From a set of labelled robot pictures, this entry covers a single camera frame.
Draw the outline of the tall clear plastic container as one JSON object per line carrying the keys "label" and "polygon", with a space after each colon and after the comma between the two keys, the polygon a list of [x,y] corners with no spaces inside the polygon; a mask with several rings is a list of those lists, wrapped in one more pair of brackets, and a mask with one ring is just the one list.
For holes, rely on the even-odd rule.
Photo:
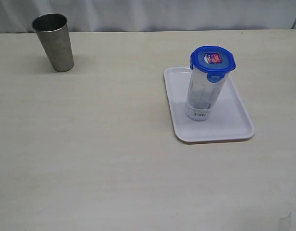
{"label": "tall clear plastic container", "polygon": [[219,82],[211,83],[206,73],[192,70],[185,103],[185,112],[190,119],[204,121],[209,118],[228,76],[226,74]]}

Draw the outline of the blue plastic container lid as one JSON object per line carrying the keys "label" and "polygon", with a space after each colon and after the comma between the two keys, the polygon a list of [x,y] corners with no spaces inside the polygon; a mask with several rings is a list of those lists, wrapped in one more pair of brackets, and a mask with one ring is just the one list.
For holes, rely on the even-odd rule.
{"label": "blue plastic container lid", "polygon": [[207,74],[207,80],[217,83],[236,68],[233,55],[218,46],[201,46],[190,55],[190,69]]}

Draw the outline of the stainless steel tumbler cup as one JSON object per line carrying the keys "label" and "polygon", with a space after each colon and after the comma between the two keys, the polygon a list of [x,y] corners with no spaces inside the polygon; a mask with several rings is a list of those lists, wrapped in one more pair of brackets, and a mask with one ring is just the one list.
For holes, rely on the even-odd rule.
{"label": "stainless steel tumbler cup", "polygon": [[67,18],[59,13],[48,13],[32,22],[39,41],[57,72],[66,72],[74,67],[72,46]]}

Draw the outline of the white rectangular plastic tray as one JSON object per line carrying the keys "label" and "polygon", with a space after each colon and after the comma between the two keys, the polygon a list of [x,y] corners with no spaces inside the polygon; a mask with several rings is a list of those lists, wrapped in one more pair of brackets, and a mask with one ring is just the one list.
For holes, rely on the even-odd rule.
{"label": "white rectangular plastic tray", "polygon": [[250,139],[255,128],[231,77],[221,89],[216,103],[208,108],[190,109],[186,114],[186,99],[191,78],[187,66],[171,67],[164,71],[164,83],[176,137],[185,143],[213,143]]}

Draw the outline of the white backdrop curtain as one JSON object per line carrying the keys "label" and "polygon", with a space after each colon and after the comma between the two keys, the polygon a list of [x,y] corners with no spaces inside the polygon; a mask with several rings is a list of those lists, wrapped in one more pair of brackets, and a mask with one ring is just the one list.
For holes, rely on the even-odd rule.
{"label": "white backdrop curtain", "polygon": [[0,0],[0,33],[31,32],[47,13],[73,32],[289,29],[296,0]]}

